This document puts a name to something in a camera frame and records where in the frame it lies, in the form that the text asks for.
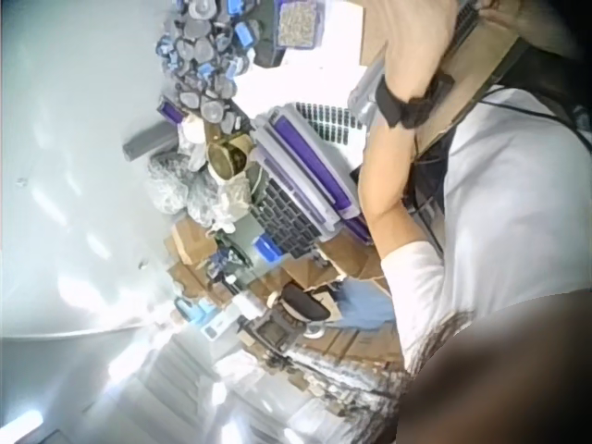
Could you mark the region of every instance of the white shirt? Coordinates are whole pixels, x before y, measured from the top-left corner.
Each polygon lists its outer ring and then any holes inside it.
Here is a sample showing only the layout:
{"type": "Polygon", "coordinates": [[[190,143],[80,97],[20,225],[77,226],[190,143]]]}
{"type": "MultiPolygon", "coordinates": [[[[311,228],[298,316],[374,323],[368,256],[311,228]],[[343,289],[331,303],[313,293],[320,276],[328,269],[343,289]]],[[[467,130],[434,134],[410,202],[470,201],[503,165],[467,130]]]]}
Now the white shirt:
{"type": "MultiPolygon", "coordinates": [[[[523,91],[487,100],[551,114],[523,91]]],[[[592,157],[563,125],[478,105],[450,148],[444,199],[443,263],[426,241],[382,262],[407,367],[454,312],[592,287],[592,157]]]]}

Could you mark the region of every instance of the person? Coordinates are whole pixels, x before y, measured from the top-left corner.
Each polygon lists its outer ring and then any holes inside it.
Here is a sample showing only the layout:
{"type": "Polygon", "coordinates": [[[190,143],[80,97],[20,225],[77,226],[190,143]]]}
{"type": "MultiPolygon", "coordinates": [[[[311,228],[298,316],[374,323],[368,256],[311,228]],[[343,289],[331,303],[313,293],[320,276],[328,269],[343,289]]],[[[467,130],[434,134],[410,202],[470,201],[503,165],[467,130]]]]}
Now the person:
{"type": "MultiPolygon", "coordinates": [[[[377,6],[388,33],[387,87],[403,102],[421,98],[451,41],[458,2],[377,0],[377,6]]],[[[491,18],[495,5],[486,6],[483,15],[491,18]]],[[[567,424],[557,411],[524,412],[541,402],[568,412],[571,404],[559,393],[572,394],[573,387],[549,384],[550,375],[567,378],[549,354],[579,345],[568,339],[580,337],[570,330],[582,326],[580,310],[570,305],[518,322],[508,328],[516,336],[501,335],[504,345],[461,339],[506,307],[592,287],[589,138],[552,120],[528,92],[494,87],[483,102],[458,126],[450,147],[443,260],[401,203],[414,130],[382,121],[364,152],[359,196],[390,287],[409,380],[353,442],[555,442],[557,430],[542,438],[541,424],[567,424]],[[549,340],[544,322],[570,334],[549,340]],[[524,376],[541,369],[549,377],[524,384],[524,376]],[[515,418],[528,421],[517,425],[515,418]]],[[[486,331],[503,330],[497,324],[486,331]]]]}

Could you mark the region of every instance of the hand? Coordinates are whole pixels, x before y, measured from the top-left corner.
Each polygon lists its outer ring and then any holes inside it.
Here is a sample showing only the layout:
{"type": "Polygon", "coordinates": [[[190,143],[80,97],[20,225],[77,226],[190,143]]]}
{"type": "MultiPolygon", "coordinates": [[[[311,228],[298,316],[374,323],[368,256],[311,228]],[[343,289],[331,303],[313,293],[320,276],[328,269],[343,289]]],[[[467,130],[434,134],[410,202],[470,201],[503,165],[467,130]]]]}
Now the hand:
{"type": "Polygon", "coordinates": [[[387,31],[386,80],[401,100],[423,97],[448,49],[458,0],[376,0],[387,31]]]}
{"type": "Polygon", "coordinates": [[[513,30],[539,49],[571,58],[580,56],[571,33],[544,0],[522,0],[517,14],[504,11],[499,0],[481,0],[478,7],[483,19],[513,30]]]}

